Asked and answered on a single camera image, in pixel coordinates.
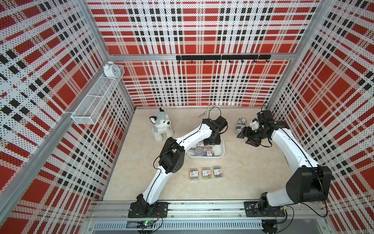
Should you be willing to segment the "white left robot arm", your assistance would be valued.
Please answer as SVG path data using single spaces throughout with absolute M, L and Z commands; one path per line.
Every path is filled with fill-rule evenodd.
M 136 204 L 141 211 L 144 213 L 153 211 L 155 203 L 158 201 L 168 179 L 182 168 L 186 151 L 201 141 L 205 145 L 220 144 L 220 136 L 225 132 L 224 128 L 227 128 L 227 126 L 228 122 L 222 116 L 215 120 L 207 118 L 202 120 L 199 127 L 186 135 L 177 139 L 168 138 L 158 157 L 158 167 L 152 182 L 136 198 Z

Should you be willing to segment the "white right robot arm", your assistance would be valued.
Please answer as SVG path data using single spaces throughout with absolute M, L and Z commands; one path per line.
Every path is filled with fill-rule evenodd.
M 321 166 L 303 149 L 284 121 L 254 121 L 244 127 L 237 138 L 247 138 L 246 144 L 259 147 L 263 139 L 273 141 L 282 151 L 292 172 L 283 189 L 263 193 L 262 209 L 281 207 L 302 202 L 326 201 L 332 180 L 332 172 Z

